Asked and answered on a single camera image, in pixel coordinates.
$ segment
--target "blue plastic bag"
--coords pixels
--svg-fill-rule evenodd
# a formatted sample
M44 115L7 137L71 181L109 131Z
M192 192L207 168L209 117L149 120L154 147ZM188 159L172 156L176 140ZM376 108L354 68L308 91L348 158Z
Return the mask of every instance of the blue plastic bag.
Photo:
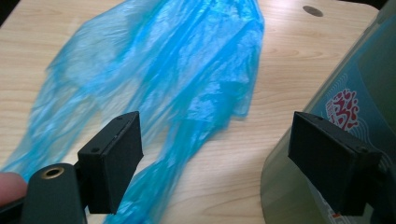
M105 223L158 223L188 160L232 116L247 115L262 35L254 0L119 4L85 22L50 64L4 170L28 179L61 161L96 113L107 123L138 110L143 146L169 132Z

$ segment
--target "fingertip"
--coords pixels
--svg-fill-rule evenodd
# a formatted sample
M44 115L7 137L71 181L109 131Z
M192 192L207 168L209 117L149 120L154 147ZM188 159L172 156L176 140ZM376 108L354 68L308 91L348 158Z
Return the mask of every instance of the fingertip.
M0 206L11 203L26 195L27 184L15 173L0 173Z

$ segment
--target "printed logo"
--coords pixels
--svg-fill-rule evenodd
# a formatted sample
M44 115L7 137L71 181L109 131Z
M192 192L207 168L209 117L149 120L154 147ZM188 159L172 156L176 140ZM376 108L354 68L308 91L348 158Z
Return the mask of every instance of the printed logo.
M320 199L322 200L324 206L327 209L328 216L327 218L330 220L332 224L351 224L351 223L356 223L353 220L349 220L348 217L343 217L340 214L334 213L330 205L326 202L326 200L319 194Z
M345 131L359 125L358 122L358 99L356 92L344 89L338 92L326 104L327 117L330 122Z

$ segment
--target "translucent plastic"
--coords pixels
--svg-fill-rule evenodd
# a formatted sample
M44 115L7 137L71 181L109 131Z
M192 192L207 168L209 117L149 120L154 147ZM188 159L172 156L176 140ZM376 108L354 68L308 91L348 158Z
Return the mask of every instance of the translucent plastic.
M396 0L389 0L304 109L304 112L322 116L340 128L344 126L345 131L382 150L384 155L379 166L382 170L396 162L395 59ZM352 100L347 99L349 92L354 92ZM346 100L348 103L337 105ZM353 116L359 125L347 128L345 124L352 122L341 123L352 121L345 118ZM267 223L374 223L373 207L369 204L361 217L335 214L288 158L289 141L290 130L268 156L262 169L262 211Z
M28 179L60 161L96 113L107 123L138 110L144 146L169 132L106 223L159 222L187 161L232 116L248 113L262 35L254 0L119 4L84 23L50 64L4 170Z

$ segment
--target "table surface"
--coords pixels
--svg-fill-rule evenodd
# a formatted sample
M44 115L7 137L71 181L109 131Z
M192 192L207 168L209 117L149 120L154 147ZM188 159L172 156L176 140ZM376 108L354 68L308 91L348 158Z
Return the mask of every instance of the table surface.
M20 142L45 69L77 28L119 3L22 0L0 29L0 165ZM265 158L377 10L333 0L260 0L265 36L248 117L207 142L190 161L163 223L263 223L260 179ZM315 17L304 6L319 9ZM88 128L64 159L97 132ZM145 149L138 170L159 145ZM102 216L89 216L100 223Z

